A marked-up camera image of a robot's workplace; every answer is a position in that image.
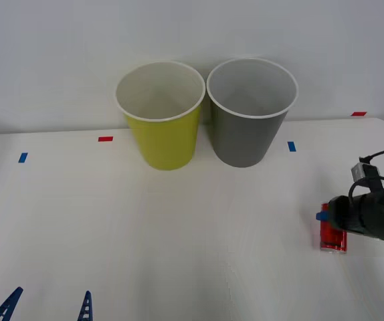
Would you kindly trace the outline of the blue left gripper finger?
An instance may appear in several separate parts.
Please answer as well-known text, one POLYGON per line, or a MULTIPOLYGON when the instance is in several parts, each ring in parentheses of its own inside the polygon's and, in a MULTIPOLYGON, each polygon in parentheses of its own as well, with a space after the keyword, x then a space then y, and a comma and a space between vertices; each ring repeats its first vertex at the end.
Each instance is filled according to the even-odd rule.
POLYGON ((78 321, 92 321, 92 294, 86 291, 78 316, 78 321))
POLYGON ((10 321, 13 311, 23 293, 23 288, 16 288, 9 297, 0 305, 0 321, 10 321))

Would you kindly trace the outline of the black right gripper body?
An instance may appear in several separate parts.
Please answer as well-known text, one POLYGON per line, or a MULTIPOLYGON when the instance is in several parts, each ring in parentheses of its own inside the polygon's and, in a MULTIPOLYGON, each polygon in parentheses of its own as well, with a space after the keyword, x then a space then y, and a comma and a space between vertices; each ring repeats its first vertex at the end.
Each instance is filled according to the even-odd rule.
POLYGON ((328 202, 328 222, 338 230, 358 235, 365 234, 359 212, 350 204, 347 196, 341 195, 328 202))

